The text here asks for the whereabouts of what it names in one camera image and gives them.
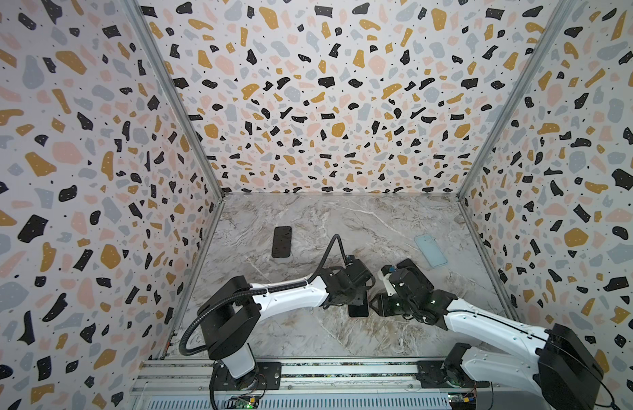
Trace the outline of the light blue phone case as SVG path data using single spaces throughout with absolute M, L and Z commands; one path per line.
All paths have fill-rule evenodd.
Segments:
M 444 266 L 448 263 L 448 259 L 434 237 L 430 235 L 417 236 L 415 237 L 415 243 L 431 268 Z

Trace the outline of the black phone case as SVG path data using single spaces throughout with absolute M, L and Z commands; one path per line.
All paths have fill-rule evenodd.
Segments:
M 292 227 L 276 227 L 273 232 L 271 256 L 275 259 L 289 258 L 292 247 Z

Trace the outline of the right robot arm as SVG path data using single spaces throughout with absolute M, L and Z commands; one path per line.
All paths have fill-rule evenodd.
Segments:
M 437 290 L 410 259 L 381 268 L 385 290 L 371 301 L 381 317 L 401 316 L 456 332 L 492 346 L 481 350 L 456 343 L 441 374 L 455 382 L 468 378 L 520 389 L 555 409 L 594 409 L 604 372 L 569 327 L 531 326 L 474 306 Z

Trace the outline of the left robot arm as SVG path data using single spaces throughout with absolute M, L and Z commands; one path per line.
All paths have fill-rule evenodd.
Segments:
M 345 265 L 320 266 L 312 275 L 275 284 L 250 284 L 242 276 L 231 278 L 198 311 L 198 328 L 205 343 L 198 347 L 222 364 L 235 380 L 258 372 L 248 344 L 260 322 L 297 309 L 361 306 L 376 278 L 354 256 Z

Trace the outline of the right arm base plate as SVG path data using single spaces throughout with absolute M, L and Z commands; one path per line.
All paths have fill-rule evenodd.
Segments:
M 476 385 L 462 367 L 446 364 L 444 360 L 419 360 L 416 379 L 423 389 L 472 389 Z

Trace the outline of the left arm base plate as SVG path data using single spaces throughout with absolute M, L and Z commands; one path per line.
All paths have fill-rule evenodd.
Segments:
M 279 361 L 258 362 L 251 372 L 234 378 L 229 370 L 217 365 L 212 374 L 211 385 L 214 391 L 278 391 L 282 377 L 282 363 Z

